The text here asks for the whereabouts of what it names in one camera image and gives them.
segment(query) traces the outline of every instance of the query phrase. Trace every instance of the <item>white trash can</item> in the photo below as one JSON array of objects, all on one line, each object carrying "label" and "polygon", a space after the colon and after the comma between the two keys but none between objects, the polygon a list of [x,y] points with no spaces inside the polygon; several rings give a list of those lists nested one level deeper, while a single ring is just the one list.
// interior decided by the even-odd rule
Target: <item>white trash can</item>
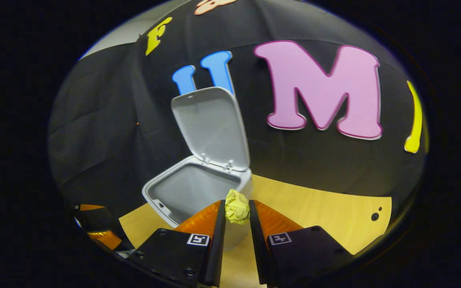
[{"label": "white trash can", "polygon": [[[192,155],[143,186],[147,202],[170,226],[218,200],[230,189],[250,197],[249,146],[236,97],[210,87],[172,99],[172,111]],[[234,248],[250,224],[225,225],[224,250]]]}]

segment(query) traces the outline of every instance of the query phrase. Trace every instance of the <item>crumpled yellow paper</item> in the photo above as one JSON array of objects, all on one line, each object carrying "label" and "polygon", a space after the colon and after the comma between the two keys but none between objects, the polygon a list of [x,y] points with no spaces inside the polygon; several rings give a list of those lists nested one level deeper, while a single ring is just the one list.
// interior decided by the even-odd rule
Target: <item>crumpled yellow paper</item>
[{"label": "crumpled yellow paper", "polygon": [[250,219],[249,200],[245,195],[231,189],[225,198],[225,218],[234,224],[245,224]]}]

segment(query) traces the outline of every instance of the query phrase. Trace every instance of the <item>trash can lid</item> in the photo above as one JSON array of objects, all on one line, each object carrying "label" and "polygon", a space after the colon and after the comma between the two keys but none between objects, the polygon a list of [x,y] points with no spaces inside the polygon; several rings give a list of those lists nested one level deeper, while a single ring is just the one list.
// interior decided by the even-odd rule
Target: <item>trash can lid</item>
[{"label": "trash can lid", "polygon": [[175,97],[172,112],[199,160],[235,171],[249,168],[245,126],[238,101],[228,90],[210,87]]}]

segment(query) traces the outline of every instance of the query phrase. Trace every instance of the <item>pink letter m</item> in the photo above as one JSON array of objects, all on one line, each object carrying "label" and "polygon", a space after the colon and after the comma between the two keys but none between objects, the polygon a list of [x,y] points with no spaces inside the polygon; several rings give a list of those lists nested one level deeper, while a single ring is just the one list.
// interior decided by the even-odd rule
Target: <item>pink letter m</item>
[{"label": "pink letter m", "polygon": [[271,74],[274,111],[267,118],[270,126],[284,130],[305,127],[307,120],[298,113],[298,91],[318,129],[330,126],[347,98],[346,115],[337,124],[340,133],[367,140],[382,136],[379,62],[371,53],[340,46],[329,75],[292,41],[260,44],[255,55],[267,61]]}]

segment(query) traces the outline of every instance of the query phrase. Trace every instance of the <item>wooden surface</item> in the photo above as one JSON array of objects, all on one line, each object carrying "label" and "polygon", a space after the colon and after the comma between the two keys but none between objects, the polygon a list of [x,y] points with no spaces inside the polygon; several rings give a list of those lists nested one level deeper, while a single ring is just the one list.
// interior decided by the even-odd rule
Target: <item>wooden surface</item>
[{"label": "wooden surface", "polygon": [[[304,188],[252,175],[257,199],[304,228],[318,225],[351,254],[384,234],[391,214],[390,197],[366,197]],[[378,213],[376,221],[371,215]],[[158,228],[171,228],[145,204],[120,218],[127,237],[139,247]],[[263,288],[257,276],[251,233],[222,260],[221,288]]]}]

